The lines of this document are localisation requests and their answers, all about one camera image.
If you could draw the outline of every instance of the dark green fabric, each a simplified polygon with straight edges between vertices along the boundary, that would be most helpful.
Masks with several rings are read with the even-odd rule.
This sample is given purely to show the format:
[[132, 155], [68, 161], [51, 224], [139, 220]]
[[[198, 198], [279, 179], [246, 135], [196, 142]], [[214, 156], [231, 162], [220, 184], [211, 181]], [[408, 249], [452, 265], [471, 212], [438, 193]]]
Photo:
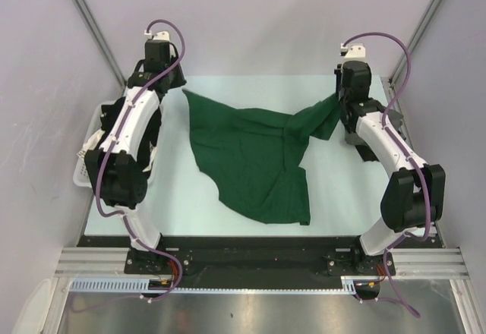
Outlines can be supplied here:
[[305, 170], [309, 136], [329, 140], [339, 120], [332, 95], [295, 115], [234, 109], [185, 90], [199, 169], [230, 209], [264, 223], [311, 221]]

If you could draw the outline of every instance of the shiny metal surface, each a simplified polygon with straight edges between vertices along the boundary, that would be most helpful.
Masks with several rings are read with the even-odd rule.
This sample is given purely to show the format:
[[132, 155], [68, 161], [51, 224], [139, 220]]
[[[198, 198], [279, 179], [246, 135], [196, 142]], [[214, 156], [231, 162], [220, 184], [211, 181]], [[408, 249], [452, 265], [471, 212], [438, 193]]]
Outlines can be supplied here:
[[[66, 307], [60, 334], [145, 333], [464, 333], [449, 281], [397, 282], [422, 315], [389, 303], [359, 304], [351, 296], [173, 294], [147, 304], [130, 298], [82, 314]], [[391, 296], [385, 284], [381, 296]], [[70, 293], [72, 307], [114, 294]]]

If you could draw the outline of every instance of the white wall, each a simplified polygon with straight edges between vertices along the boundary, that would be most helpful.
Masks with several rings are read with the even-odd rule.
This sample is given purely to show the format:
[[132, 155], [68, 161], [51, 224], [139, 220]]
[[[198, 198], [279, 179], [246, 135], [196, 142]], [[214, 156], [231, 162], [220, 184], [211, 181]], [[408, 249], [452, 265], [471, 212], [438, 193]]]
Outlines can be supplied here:
[[486, 0], [445, 0], [413, 57], [402, 99], [412, 142], [446, 170], [443, 228], [486, 310]]
[[119, 92], [71, 0], [0, 0], [0, 332], [80, 229], [75, 153]]
[[[144, 27], [170, 19], [184, 33], [187, 75], [333, 74], [339, 44], [365, 31], [408, 41], [430, 0], [87, 0], [124, 75]], [[367, 39], [374, 72], [390, 75], [400, 49]]]

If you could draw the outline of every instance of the cable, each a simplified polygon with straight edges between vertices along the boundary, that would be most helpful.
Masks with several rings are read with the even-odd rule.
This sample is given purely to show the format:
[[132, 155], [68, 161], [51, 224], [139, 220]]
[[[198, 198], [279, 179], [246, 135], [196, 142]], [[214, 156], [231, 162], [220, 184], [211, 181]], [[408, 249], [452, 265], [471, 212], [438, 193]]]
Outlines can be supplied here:
[[[420, 317], [420, 313], [415, 308], [413, 308], [412, 306], [410, 306], [406, 302], [406, 300], [403, 298], [403, 296], [401, 295], [400, 291], [396, 287], [395, 282], [392, 279], [392, 276], [390, 274], [390, 270], [388, 269], [388, 265], [387, 265], [388, 252], [391, 249], [393, 249], [394, 247], [396, 247], [398, 244], [400, 244], [406, 237], [413, 238], [413, 239], [415, 239], [417, 241], [426, 241], [427, 238], [428, 238], [428, 236], [429, 236], [430, 230], [431, 230], [431, 202], [430, 202], [430, 198], [428, 196], [429, 192], [428, 192], [427, 182], [425, 180], [425, 176], [424, 176], [423, 172], [421, 171], [420, 167], [418, 167], [418, 163], [413, 159], [413, 157], [411, 156], [411, 154], [407, 150], [406, 146], [404, 145], [404, 142], [402, 140], [400, 140], [395, 135], [395, 133], [393, 133], [392, 129], [390, 129], [390, 126], [387, 124], [388, 113], [390, 112], [391, 108], [393, 107], [393, 105], [395, 104], [395, 102], [398, 100], [398, 98], [400, 97], [400, 95], [402, 95], [403, 90], [406, 87], [406, 84], [409, 82], [410, 73], [412, 72], [412, 60], [411, 60], [410, 52], [407, 49], [407, 47], [405, 46], [405, 44], [403, 44], [403, 42], [400, 39], [398, 39], [395, 36], [392, 36], [391, 34], [388, 34], [388, 33], [369, 32], [369, 33], [358, 34], [358, 35], [352, 36], [351, 38], [349, 38], [348, 40], [346, 40], [344, 42], [344, 46], [347, 46], [353, 40], [356, 40], [356, 39], [362, 38], [362, 37], [366, 37], [366, 36], [382, 36], [382, 37], [391, 39], [392, 41], [394, 41], [395, 43], [397, 43], [400, 46], [400, 48], [403, 50], [403, 52], [405, 53], [406, 64], [407, 64], [407, 71], [406, 71], [406, 74], [405, 74], [405, 78], [403, 79], [402, 86], [399, 88], [399, 90], [396, 93], [396, 95], [390, 100], [390, 102], [388, 103], [387, 107], [385, 108], [385, 111], [383, 112], [383, 115], [381, 117], [381, 124], [383, 125], [383, 129], [392, 138], [393, 142], [395, 142], [395, 144], [398, 146], [398, 148], [400, 148], [400, 150], [403, 152], [403, 154], [405, 155], [405, 157], [407, 158], [407, 160], [410, 162], [410, 164], [412, 165], [412, 167], [414, 168], [414, 170], [417, 172], [418, 179], [420, 180], [420, 185], [421, 185], [422, 193], [424, 195], [424, 204], [425, 204], [425, 230], [424, 230], [424, 234], [421, 237], [416, 237], [413, 234], [404, 233], [396, 241], [394, 241], [390, 246], [388, 246], [384, 250], [384, 252], [383, 252], [383, 267], [385, 268], [385, 272], [386, 272], [386, 274], [388, 276], [388, 280], [390, 281], [390, 284], [391, 284], [393, 290], [395, 291], [396, 296], [398, 297], [398, 299], [395, 299], [395, 298], [376, 298], [374, 300], [367, 300], [367, 301], [376, 301], [376, 302], [378, 302], [378, 301], [389, 301], [389, 302], [396, 302], [398, 304], [402, 304], [403, 306], [405, 306], [406, 309], [408, 311], [410, 311], [410, 313], [414, 317], [419, 318]], [[360, 299], [360, 297], [358, 295], [356, 295], [355, 297], [360, 302], [363, 302], [364, 301], [364, 300]]]
[[130, 115], [131, 110], [134, 108], [134, 104], [142, 96], [142, 94], [145, 91], [148, 90], [148, 88], [150, 86], [152, 86], [155, 82], [157, 82], [158, 80], [160, 80], [161, 78], [163, 78], [164, 76], [166, 76], [174, 68], [176, 68], [179, 65], [179, 63], [181, 63], [181, 60], [184, 58], [184, 54], [185, 54], [185, 40], [184, 40], [184, 37], [182, 36], [181, 31], [172, 22], [170, 22], [168, 20], [163, 20], [163, 19], [154, 20], [154, 21], [152, 21], [148, 25], [146, 32], [148, 33], [150, 31], [150, 28], [153, 25], [158, 24], [158, 23], [169, 25], [178, 34], [179, 39], [181, 40], [181, 54], [174, 61], [174, 63], [172, 63], [167, 69], [165, 69], [163, 72], [161, 72], [160, 74], [158, 74], [157, 76], [155, 76], [152, 80], [150, 80], [149, 82], [147, 82], [145, 84], [145, 86], [143, 86], [137, 92], [137, 94], [135, 95], [135, 97], [131, 100], [131, 105], [129, 105], [129, 107], [127, 108], [127, 110], [125, 111], [125, 113], [123, 114], [123, 116], [121, 117], [120, 124], [119, 124], [119, 126], [118, 126], [118, 128], [117, 128], [117, 130], [115, 132], [115, 135], [114, 135], [114, 137], [112, 139], [112, 142], [109, 144], [109, 147], [108, 147], [107, 151], [105, 152], [105, 156], [103, 157], [103, 160], [101, 162], [101, 166], [99, 167], [98, 176], [96, 178], [96, 188], [95, 188], [96, 207], [98, 208], [98, 212], [99, 212], [99, 214], [101, 216], [103, 216], [104, 218], [108, 218], [110, 216], [117, 216], [117, 215], [122, 216], [123, 217], [123, 223], [125, 224], [125, 228], [127, 229], [128, 234], [130, 235], [130, 238], [132, 239], [132, 241], [138, 243], [141, 247], [143, 247], [147, 251], [150, 251], [150, 252], [155, 253], [155, 254], [158, 254], [160, 256], [164, 256], [164, 257], [169, 258], [170, 260], [174, 261], [175, 264], [178, 267], [179, 274], [178, 274], [178, 277], [177, 277], [177, 280], [175, 281], [175, 283], [173, 283], [173, 285], [166, 292], [164, 292], [163, 294], [161, 294], [159, 297], [154, 298], [154, 299], [149, 299], [148, 300], [149, 303], [150, 302], [154, 302], [154, 301], [162, 300], [165, 296], [167, 296], [168, 293], [170, 293], [172, 290], [174, 290], [178, 286], [178, 284], [180, 283], [181, 278], [182, 278], [182, 265], [181, 265], [181, 262], [179, 262], [179, 260], [176, 257], [172, 256], [171, 254], [168, 254], [166, 252], [162, 252], [160, 250], [151, 248], [151, 247], [147, 246], [145, 243], [143, 243], [142, 240], [139, 239], [139, 237], [134, 233], [133, 229], [130, 227], [130, 222], [128, 221], [128, 217], [126, 216], [126, 214], [125, 214], [125, 212], [123, 210], [115, 210], [115, 211], [110, 212], [110, 213], [105, 213], [103, 211], [103, 207], [101, 206], [101, 184], [102, 184], [102, 181], [103, 181], [103, 174], [105, 173], [106, 165], [108, 163], [109, 155], [113, 151], [113, 148], [115, 147], [116, 141], [120, 137], [120, 134], [122, 133], [123, 127], [125, 126], [125, 123], [128, 120], [128, 116]]

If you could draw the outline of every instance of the white tabletop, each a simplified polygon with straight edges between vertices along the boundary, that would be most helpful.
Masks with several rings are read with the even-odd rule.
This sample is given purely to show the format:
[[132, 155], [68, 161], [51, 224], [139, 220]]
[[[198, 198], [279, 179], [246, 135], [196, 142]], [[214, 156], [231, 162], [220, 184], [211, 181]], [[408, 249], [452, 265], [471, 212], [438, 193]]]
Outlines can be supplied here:
[[[187, 77], [186, 87], [236, 108], [262, 108], [295, 114], [328, 97], [334, 76]], [[386, 104], [380, 78], [370, 96]], [[379, 162], [362, 162], [344, 141], [339, 123], [330, 140], [311, 137], [301, 162], [307, 171], [311, 224], [266, 225], [230, 210], [218, 200], [214, 182], [201, 173], [189, 143], [188, 102], [180, 90], [163, 100], [156, 175], [140, 208], [152, 213], [163, 235], [181, 236], [337, 236], [360, 235], [380, 217], [388, 183]], [[128, 235], [119, 218], [102, 218], [92, 203], [85, 235]]]

